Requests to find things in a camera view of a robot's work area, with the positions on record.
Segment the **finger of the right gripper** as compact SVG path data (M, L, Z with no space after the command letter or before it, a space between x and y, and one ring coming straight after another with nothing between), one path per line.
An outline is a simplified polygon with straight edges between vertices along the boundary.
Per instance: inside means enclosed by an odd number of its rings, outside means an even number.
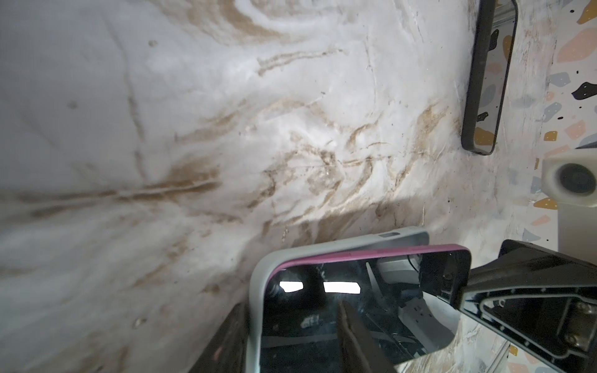
M505 240L471 270L458 310L559 372L596 370L596 266Z

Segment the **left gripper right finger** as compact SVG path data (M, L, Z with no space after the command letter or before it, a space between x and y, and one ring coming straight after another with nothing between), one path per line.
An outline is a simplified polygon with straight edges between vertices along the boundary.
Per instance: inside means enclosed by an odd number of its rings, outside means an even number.
M341 372L396 371L379 344L373 339L357 311L346 301L340 301L338 304L337 337L340 347Z

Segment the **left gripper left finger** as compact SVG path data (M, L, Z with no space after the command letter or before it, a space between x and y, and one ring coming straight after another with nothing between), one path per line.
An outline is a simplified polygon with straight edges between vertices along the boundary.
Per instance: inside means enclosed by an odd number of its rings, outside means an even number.
M247 303L236 304L189 373L242 373L245 371L249 337Z

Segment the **black phone case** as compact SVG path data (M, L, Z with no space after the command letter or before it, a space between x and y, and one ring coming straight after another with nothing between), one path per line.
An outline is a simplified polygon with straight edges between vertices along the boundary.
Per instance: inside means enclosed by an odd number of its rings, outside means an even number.
M264 295L258 372L341 372L340 301L396 366L447 348L471 265L457 245L355 250L282 264Z

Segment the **light blue phone case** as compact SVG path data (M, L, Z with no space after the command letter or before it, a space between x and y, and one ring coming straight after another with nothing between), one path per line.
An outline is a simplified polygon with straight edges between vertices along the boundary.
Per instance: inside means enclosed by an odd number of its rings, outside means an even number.
M250 278L248 302L248 337L245 350L245 372L260 371L261 331L263 327L264 295L271 275L282 264L309 256L343 253L355 250L381 250L427 246L430 237L421 227L398 228L387 233L371 234L332 242L277 250L256 265Z

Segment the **black phone case camera cutout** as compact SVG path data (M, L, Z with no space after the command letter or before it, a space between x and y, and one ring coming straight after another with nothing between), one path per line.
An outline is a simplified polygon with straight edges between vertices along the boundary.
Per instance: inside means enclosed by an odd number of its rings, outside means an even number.
M515 1L480 2L461 131L461 145L477 155L496 146L518 15Z

